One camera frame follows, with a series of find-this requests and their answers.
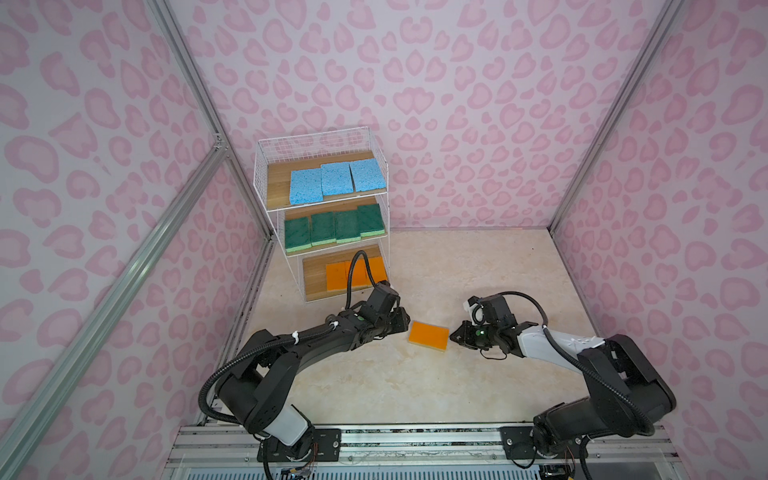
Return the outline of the orange sponge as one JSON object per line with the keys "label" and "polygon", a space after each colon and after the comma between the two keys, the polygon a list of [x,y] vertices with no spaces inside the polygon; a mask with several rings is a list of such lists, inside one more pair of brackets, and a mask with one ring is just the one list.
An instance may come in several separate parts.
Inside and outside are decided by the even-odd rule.
{"label": "orange sponge", "polygon": [[382,257],[371,257],[369,266],[375,283],[388,280],[386,265]]}
{"label": "orange sponge", "polygon": [[325,266],[326,291],[338,292],[347,288],[350,263],[348,261],[336,262]]}
{"label": "orange sponge", "polygon": [[445,351],[449,336],[450,330],[447,327],[414,321],[410,328],[408,341],[418,346]]}
{"label": "orange sponge", "polygon": [[363,257],[359,257],[355,262],[355,265],[350,265],[349,277],[351,278],[352,288],[366,288],[371,285],[367,264]]}

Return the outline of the green scouring pad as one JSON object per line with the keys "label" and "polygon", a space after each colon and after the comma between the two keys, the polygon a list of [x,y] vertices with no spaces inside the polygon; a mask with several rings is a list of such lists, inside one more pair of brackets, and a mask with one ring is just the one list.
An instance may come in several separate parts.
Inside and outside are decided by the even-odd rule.
{"label": "green scouring pad", "polygon": [[335,213],[335,238],[338,244],[360,241],[362,236],[356,210]]}
{"label": "green scouring pad", "polygon": [[378,203],[360,205],[357,207],[356,213],[357,225],[362,238],[384,235],[386,233]]}
{"label": "green scouring pad", "polygon": [[284,221],[284,248],[287,253],[304,251],[312,247],[311,223],[308,217]]}
{"label": "green scouring pad", "polygon": [[317,213],[311,216],[311,245],[322,246],[336,242],[336,221],[334,212]]}

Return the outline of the blue sponge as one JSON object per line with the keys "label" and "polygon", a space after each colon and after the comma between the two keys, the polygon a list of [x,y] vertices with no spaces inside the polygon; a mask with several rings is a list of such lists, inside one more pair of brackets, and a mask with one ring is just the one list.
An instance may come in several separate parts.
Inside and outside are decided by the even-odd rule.
{"label": "blue sponge", "polygon": [[291,205],[318,203],[323,200],[322,170],[320,168],[291,172],[289,190]]}
{"label": "blue sponge", "polygon": [[350,162],[349,168],[356,192],[369,192],[386,188],[387,181],[375,158]]}
{"label": "blue sponge", "polygon": [[324,197],[346,195],[355,192],[348,162],[321,165],[321,187]]}

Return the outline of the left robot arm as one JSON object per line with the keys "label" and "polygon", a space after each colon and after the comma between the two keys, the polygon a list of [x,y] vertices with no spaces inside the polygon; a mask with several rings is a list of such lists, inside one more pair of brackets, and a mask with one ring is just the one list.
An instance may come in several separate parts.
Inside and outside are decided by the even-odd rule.
{"label": "left robot arm", "polygon": [[286,403],[295,378],[336,354],[408,330],[410,317],[388,282],[375,284],[368,299],[330,315],[319,326],[292,334],[261,330],[204,382],[198,406],[208,418],[237,424],[275,440],[292,460],[314,451],[314,425]]}

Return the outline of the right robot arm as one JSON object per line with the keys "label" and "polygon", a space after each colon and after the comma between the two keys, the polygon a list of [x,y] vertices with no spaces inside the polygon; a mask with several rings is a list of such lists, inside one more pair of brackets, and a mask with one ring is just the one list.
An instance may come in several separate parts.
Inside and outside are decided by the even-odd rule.
{"label": "right robot arm", "polygon": [[553,330],[542,305],[523,292],[470,297],[468,319],[450,334],[452,342],[480,353],[534,359],[582,375],[586,397],[536,415],[529,433],[535,455],[552,458],[576,440],[616,435],[649,437],[677,407],[677,399],[630,337],[585,337]]}

